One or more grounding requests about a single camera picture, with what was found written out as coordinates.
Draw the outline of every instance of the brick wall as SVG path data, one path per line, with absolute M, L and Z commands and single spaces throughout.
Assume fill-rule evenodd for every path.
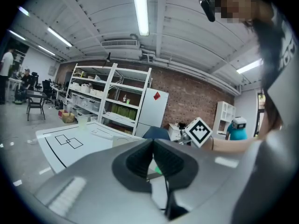
M 151 88 L 169 93 L 162 123 L 163 127 L 166 127 L 168 123 L 183 122 L 189 124 L 194 118 L 201 117 L 213 128 L 217 102 L 225 101 L 234 105 L 232 95 L 191 76 L 139 63 L 120 63 L 118 61 L 116 63 L 118 63 L 118 67 L 135 70 L 152 68 L 153 82 Z M 80 65 L 103 65 L 103 62 L 81 62 Z M 59 81 L 63 82 L 66 72 L 71 71 L 74 67 L 75 63 L 61 64 L 57 72 Z

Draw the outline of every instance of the black office chair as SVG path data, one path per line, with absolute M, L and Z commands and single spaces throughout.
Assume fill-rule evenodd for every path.
M 50 97 L 52 95 L 52 89 L 50 86 L 50 81 L 48 81 L 48 80 L 43 81 L 43 93 L 45 93 L 46 96 L 48 97 L 46 103 L 49 101 L 53 104 L 53 101 L 50 99 Z
M 36 72 L 32 72 L 31 75 L 32 75 L 32 78 L 33 78 L 31 86 L 35 87 L 39 91 L 42 88 L 42 84 L 38 83 L 39 75 Z

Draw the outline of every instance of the fluorescent ceiling light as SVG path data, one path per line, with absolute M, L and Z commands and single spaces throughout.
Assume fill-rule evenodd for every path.
M 22 7 L 19 7 L 19 10 L 24 13 L 26 16 L 29 16 L 29 12 Z
M 20 36 L 19 34 L 16 34 L 15 32 L 11 31 L 11 30 L 8 30 L 11 34 L 14 34 L 15 36 L 21 38 L 22 40 L 26 40 L 24 37 Z
M 147 0 L 134 0 L 140 35 L 149 35 Z
M 68 45 L 69 47 L 72 47 L 72 44 L 70 44 L 67 40 L 65 40 L 64 38 L 62 38 L 60 35 L 58 35 L 55 31 L 53 31 L 51 28 L 48 28 L 48 31 L 51 32 L 55 37 L 57 37 L 59 40 L 61 40 L 62 42 L 64 42 L 66 45 Z
M 255 61 L 253 63 L 250 63 L 249 65 L 244 66 L 244 67 L 238 69 L 237 72 L 239 74 L 242 74 L 242 73 L 244 73 L 246 71 L 249 71 L 249 70 L 251 70 L 251 69 L 253 69 L 253 68 L 255 68 L 255 67 L 259 66 L 259 65 L 262 65 L 262 64 L 263 64 L 262 59 L 258 59 L 257 61 Z
M 38 46 L 40 49 L 43 49 L 43 50 L 45 50 L 46 52 L 49 52 L 51 55 L 54 55 L 55 56 L 55 54 L 53 53 L 53 52 L 50 52 L 49 50 L 47 50 L 46 48 L 44 48 L 44 47 L 41 47 L 41 46 Z

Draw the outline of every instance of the teal object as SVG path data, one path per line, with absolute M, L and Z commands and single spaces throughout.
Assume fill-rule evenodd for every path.
M 245 129 L 234 129 L 233 124 L 228 126 L 228 131 L 230 133 L 230 140 L 246 140 L 247 134 Z

